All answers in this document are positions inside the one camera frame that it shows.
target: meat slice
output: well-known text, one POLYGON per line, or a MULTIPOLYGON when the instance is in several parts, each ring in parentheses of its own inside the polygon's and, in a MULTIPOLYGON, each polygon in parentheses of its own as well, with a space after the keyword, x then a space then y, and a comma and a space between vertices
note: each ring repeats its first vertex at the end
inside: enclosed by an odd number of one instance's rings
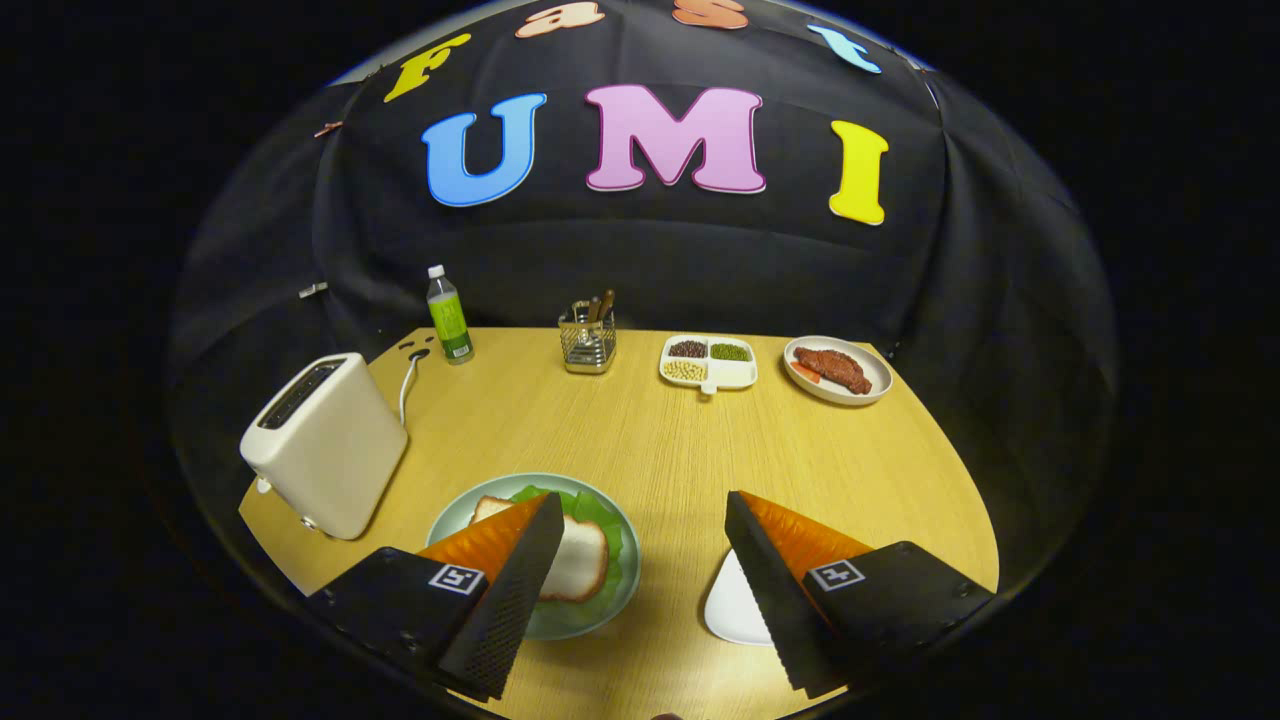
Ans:
POLYGON ((847 387, 849 392, 854 395, 867 395, 872 391, 872 382, 863 375, 863 366, 844 352, 797 347, 796 360, 828 380, 847 387))

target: foam letter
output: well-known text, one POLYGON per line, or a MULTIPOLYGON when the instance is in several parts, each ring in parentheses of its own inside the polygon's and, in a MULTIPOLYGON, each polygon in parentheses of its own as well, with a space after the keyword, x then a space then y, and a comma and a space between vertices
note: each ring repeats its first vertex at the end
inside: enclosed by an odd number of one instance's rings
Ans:
POLYGON ((534 110, 547 102, 541 92, 498 102, 490 114, 502 119, 502 161, 483 176, 466 168, 467 128, 475 113, 445 118, 426 128, 426 187, 442 205, 466 208, 497 200, 525 182, 534 167, 534 110))
POLYGON ((468 40, 471 40, 471 35, 463 32, 453 40, 447 40, 435 47, 431 47, 426 53, 413 55, 408 60, 404 60, 404 64, 401 65, 401 77, 396 81, 396 87, 387 94, 387 97, 383 97, 383 102, 390 102, 410 90, 421 86, 429 77, 431 77, 426 74, 426 70, 434 70, 449 59, 449 47, 457 47, 468 40))
POLYGON ((845 120, 831 123, 831 129, 836 131, 845 147, 840 192, 831 196, 831 211, 868 225, 883 223, 884 209, 879 206, 879 156, 888 150, 888 142, 863 126, 845 120))
POLYGON ((686 26, 739 29, 748 23, 744 8, 733 0, 676 0, 676 8, 671 17, 686 26))
POLYGON ((827 46, 831 47, 836 53, 836 55, 840 55, 845 60, 852 63, 854 65, 858 65, 859 68, 869 73, 879 74, 881 72, 879 65, 863 58, 861 54, 867 53, 867 49, 863 47, 861 45, 854 42, 852 40, 849 40, 838 31, 831 29, 829 27, 818 27, 818 26, 808 26, 808 27, 809 29, 820 35, 823 40, 827 41, 827 46))
POLYGON ((644 172, 631 161, 631 141, 649 159, 666 184, 676 184, 694 150, 703 145, 703 165, 694 184, 717 192, 760 192, 764 176, 755 169, 751 118, 764 104, 744 90, 704 90, 677 120, 643 85, 612 85, 586 94, 600 108, 600 167, 586 176, 591 190, 632 190, 644 172))
POLYGON ((516 31, 516 37, 532 37, 559 29, 562 27, 589 26, 604 19, 604 13, 598 12, 595 3, 570 3, 535 13, 525 19, 526 26, 516 31))

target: blue letter u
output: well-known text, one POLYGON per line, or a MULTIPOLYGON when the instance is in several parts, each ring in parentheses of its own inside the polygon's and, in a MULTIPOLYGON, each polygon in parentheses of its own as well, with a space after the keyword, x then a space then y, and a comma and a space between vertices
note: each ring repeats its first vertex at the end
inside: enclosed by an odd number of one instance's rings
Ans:
POLYGON ((443 205, 466 208, 497 200, 525 182, 534 167, 534 110, 547 95, 531 92, 498 102, 490 114, 502 119, 502 161, 483 176, 466 167, 467 128, 475 113, 445 118, 422 132, 426 152, 426 187, 443 205))

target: red beans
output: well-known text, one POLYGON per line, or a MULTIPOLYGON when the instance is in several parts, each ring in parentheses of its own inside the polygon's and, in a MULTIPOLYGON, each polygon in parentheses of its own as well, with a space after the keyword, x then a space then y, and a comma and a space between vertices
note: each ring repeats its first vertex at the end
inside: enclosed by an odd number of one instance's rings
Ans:
POLYGON ((707 345, 696 340, 686 340, 671 346, 668 357, 707 357, 707 345))

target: white cable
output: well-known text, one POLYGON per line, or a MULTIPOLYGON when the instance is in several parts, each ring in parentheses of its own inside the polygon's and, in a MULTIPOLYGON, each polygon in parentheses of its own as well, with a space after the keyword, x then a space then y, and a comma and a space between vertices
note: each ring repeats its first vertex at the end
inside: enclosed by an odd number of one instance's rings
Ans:
POLYGON ((417 361, 420 357, 411 356, 408 359, 408 372, 404 373, 404 384, 401 386, 401 427, 404 427, 404 397, 408 395, 408 380, 413 377, 413 368, 417 368, 417 361))

